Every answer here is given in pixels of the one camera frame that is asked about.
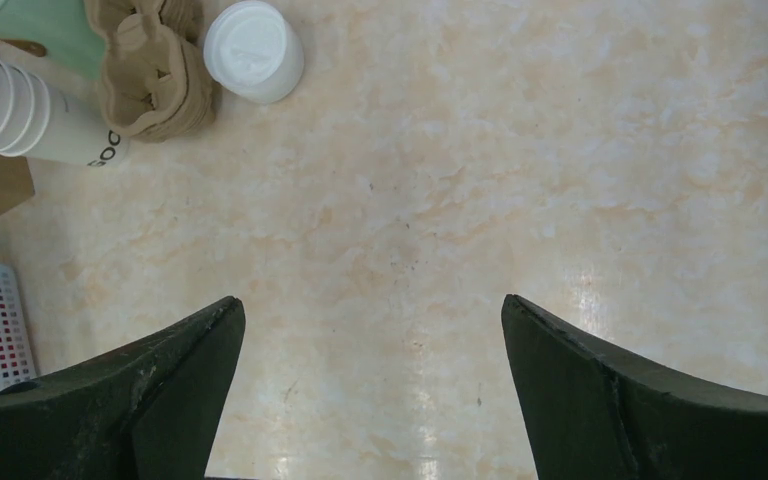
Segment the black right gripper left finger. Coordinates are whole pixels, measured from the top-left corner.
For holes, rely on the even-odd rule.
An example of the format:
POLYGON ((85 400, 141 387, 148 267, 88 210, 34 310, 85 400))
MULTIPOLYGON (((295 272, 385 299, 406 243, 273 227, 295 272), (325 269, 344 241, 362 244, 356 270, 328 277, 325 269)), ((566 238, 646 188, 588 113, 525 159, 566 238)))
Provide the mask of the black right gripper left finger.
POLYGON ((242 349, 225 297, 0 391, 0 479, 202 479, 242 349))

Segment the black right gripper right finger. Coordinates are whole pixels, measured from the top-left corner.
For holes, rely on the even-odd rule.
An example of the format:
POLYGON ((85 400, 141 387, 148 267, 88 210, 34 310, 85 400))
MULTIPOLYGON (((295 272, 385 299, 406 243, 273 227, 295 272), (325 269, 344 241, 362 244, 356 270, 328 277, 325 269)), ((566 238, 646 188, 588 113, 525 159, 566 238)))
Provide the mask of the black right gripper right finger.
POLYGON ((589 334, 521 296, 504 341, 542 479, 768 479, 768 396, 589 334))

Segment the brown pulp cup carrier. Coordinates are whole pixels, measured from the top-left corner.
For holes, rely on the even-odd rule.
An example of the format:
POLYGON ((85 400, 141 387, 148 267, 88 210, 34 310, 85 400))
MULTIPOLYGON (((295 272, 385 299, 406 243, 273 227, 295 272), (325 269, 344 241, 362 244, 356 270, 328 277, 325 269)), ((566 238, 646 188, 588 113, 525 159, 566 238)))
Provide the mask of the brown pulp cup carrier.
POLYGON ((88 23, 105 42, 99 102, 125 137, 161 143, 211 125, 218 89, 197 40, 199 1, 86 1, 88 23))

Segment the stack of white paper cups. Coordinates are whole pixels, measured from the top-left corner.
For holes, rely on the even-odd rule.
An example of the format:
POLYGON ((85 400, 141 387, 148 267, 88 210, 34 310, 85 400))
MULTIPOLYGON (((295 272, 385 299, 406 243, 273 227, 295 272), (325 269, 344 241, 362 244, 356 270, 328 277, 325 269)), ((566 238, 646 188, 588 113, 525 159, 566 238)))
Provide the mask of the stack of white paper cups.
POLYGON ((101 168, 123 163, 129 146, 82 101, 0 59, 0 156, 101 168))

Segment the stack of white lids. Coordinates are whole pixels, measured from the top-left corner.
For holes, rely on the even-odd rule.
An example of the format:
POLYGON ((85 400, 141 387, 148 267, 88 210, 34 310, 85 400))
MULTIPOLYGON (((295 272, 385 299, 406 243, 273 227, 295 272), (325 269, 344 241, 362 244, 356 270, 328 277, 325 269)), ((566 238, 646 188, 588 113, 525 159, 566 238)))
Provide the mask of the stack of white lids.
POLYGON ((264 1, 241 1, 223 10, 209 26, 203 57, 221 86, 262 105, 289 95, 305 66, 295 30, 264 1))

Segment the green straw holder cup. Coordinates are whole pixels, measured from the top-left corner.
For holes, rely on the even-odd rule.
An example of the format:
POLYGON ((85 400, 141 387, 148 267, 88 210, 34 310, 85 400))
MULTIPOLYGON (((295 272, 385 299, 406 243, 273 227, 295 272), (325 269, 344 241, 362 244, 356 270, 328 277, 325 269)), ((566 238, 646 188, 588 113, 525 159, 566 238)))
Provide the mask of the green straw holder cup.
POLYGON ((54 62, 99 78, 105 41, 90 27, 82 1, 0 0, 0 40, 37 43, 54 62))

